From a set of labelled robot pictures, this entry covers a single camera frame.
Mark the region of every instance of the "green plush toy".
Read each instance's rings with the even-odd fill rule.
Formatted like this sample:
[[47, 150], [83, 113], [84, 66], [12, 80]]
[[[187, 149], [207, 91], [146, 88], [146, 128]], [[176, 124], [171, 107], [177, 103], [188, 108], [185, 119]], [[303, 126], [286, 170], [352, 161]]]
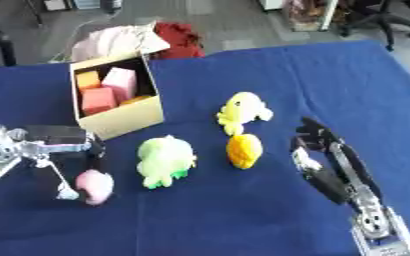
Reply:
[[173, 178], [186, 177], [197, 160], [188, 142], [171, 135], [145, 141], [138, 149], [138, 157], [141, 162], [137, 170], [144, 177], [143, 186], [149, 189], [170, 187]]

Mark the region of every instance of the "orange foam cube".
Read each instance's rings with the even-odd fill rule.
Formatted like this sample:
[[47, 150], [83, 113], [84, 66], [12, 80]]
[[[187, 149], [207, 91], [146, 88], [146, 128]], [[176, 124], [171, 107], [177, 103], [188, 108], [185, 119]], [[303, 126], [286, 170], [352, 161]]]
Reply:
[[88, 89], [101, 87], [101, 80], [97, 71], [89, 71], [76, 75], [77, 88], [82, 93]]
[[82, 111], [86, 116], [107, 111], [116, 107], [116, 100], [111, 88], [96, 88], [84, 91]]

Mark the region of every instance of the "red cloth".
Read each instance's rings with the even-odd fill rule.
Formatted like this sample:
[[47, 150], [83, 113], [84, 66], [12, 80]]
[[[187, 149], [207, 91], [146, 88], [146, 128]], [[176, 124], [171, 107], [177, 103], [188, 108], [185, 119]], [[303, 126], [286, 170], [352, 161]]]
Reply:
[[157, 53], [156, 58], [191, 58], [205, 56], [200, 36], [195, 33], [190, 24], [158, 22], [155, 33], [167, 41], [171, 48]]

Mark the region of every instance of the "pink foam cube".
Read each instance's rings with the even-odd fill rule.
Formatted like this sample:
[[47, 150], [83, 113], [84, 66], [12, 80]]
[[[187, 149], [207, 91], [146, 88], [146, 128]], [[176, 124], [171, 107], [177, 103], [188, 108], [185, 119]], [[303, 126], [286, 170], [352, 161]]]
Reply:
[[116, 100], [111, 88], [87, 89], [83, 93], [82, 111], [86, 116], [114, 107], [116, 107]]
[[137, 76], [134, 70], [112, 68], [102, 80], [102, 86], [111, 88], [118, 102], [129, 100], [137, 91]]

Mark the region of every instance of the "cardboard box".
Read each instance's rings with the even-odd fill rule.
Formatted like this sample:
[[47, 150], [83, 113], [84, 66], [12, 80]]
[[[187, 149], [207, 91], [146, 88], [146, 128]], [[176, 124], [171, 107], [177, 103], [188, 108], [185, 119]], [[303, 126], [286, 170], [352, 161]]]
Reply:
[[[82, 98], [77, 88], [76, 75], [96, 70], [102, 80], [112, 67], [135, 70], [137, 75], [136, 96], [151, 95], [152, 97], [85, 116], [81, 109]], [[70, 65], [70, 73], [74, 116], [80, 127], [96, 133], [101, 139], [111, 139], [164, 121], [160, 95], [149, 70], [147, 59], [141, 54], [135, 53], [73, 63]]]

